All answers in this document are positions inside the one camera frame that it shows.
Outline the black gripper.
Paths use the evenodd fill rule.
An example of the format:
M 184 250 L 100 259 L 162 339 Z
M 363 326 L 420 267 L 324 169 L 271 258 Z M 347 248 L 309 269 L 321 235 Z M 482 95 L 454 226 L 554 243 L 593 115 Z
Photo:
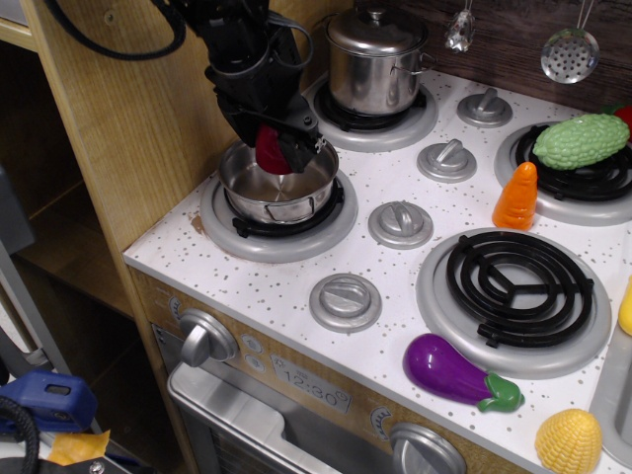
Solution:
M 291 173 L 302 173 L 327 144 L 299 90 L 304 68 L 296 48 L 265 48 L 259 57 L 230 58 L 213 51 L 205 75 L 217 104 L 245 144 L 263 123 L 281 133 L 277 143 Z

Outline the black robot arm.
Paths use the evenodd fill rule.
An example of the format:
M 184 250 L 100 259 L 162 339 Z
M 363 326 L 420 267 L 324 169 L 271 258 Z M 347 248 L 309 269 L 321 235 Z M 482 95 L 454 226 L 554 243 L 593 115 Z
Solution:
M 224 118 L 259 165 L 301 173 L 320 153 L 318 120 L 300 92 L 309 56 L 298 51 L 296 22 L 267 1 L 158 1 L 174 41 L 191 30 L 207 48 L 206 78 Z

